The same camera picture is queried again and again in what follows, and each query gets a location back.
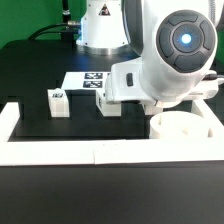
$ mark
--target green wall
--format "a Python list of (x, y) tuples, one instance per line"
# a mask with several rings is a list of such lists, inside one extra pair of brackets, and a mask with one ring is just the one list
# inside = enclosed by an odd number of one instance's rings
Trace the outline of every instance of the green wall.
[[(86, 0), (69, 0), (73, 20), (82, 17)], [(36, 30), (62, 22), (61, 0), (0, 0), (0, 48), (13, 40), (27, 39)], [(55, 39), (58, 35), (44, 35)]]

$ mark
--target white cylindrical robot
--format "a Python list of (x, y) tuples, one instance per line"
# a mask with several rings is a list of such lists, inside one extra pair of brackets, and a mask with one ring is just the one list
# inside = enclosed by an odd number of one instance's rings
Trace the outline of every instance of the white cylindrical robot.
[(81, 51), (109, 55), (127, 47), (121, 0), (87, 0), (87, 10), (81, 20)]
[[(135, 22), (141, 27), (134, 38), (131, 2), (136, 4)], [(149, 102), (163, 108), (177, 105), (213, 63), (215, 25), (223, 0), (127, 0), (124, 4), (129, 41), (141, 57), (112, 66), (105, 89), (107, 102)]]

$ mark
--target black cable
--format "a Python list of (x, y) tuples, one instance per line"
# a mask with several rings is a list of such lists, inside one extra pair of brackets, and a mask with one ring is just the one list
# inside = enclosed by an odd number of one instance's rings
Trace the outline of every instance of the black cable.
[(42, 33), (45, 30), (49, 30), (49, 29), (61, 27), (61, 26), (67, 26), (67, 25), (68, 25), (67, 23), (58, 23), (58, 24), (53, 24), (50, 26), (43, 27), (37, 30), (35, 33), (33, 33), (30, 37), (28, 37), (28, 40), (34, 40), (37, 36), (39, 36), (40, 33)]
[(73, 30), (73, 31), (67, 31), (67, 30), (61, 30), (61, 31), (43, 31), (41, 33), (38, 33), (36, 36), (33, 37), (32, 40), (35, 40), (37, 37), (43, 35), (43, 34), (62, 34), (62, 33), (73, 33), (73, 34), (78, 34), (78, 30)]
[(68, 7), (68, 0), (62, 0), (62, 19), (63, 22), (66, 23), (69, 20), (71, 20), (71, 14), (70, 14), (70, 10)]

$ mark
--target black table surface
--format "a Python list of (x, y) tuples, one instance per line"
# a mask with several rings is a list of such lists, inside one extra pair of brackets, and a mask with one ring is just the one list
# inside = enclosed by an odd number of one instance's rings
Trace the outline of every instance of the black table surface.
[[(60, 87), (66, 71), (108, 71), (113, 63), (134, 57), (77, 53), (57, 41), (7, 44), (0, 51), (0, 103), (17, 101), (22, 112), (11, 141), (147, 138), (149, 118), (142, 118), (138, 105), (125, 105), (120, 119), (104, 120), (95, 109), (92, 92), (69, 93), (72, 119), (49, 116), (47, 89)], [(222, 95), (221, 89), (208, 103), (224, 120)], [(189, 110), (190, 104), (178, 108)], [(83, 113), (90, 118), (81, 126), (76, 115)], [(115, 127), (108, 128), (109, 123)], [(100, 136), (94, 133), (98, 128), (110, 133)], [(222, 161), (1, 167), (0, 180), (3, 224), (222, 224), (224, 220)]]
[[(150, 117), (141, 105), (122, 104), (122, 116), (103, 117), (95, 105), (95, 91), (66, 91), (71, 117), (51, 118), (47, 90), (60, 88), (68, 71), (110, 71), (115, 63), (136, 58), (131, 51), (97, 56), (81, 53), (60, 41), (14, 41), (0, 50), (0, 109), (19, 102), (21, 118), (9, 141), (144, 139)], [(224, 120), (223, 88), (209, 106)], [(172, 110), (190, 111), (191, 102)]]

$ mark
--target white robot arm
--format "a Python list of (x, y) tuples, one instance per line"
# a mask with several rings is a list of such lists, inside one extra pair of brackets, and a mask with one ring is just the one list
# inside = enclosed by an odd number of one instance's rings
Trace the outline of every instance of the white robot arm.
[[(223, 0), (124, 1), (126, 34), (140, 57), (112, 66), (105, 87), (106, 102), (137, 101), (166, 108), (190, 99), (189, 94), (209, 73), (213, 63), (217, 48), (215, 26), (223, 3)], [(136, 9), (134, 17), (140, 27), (140, 32), (134, 34), (138, 35), (137, 43), (131, 27), (133, 21), (129, 21), (129, 4)]]

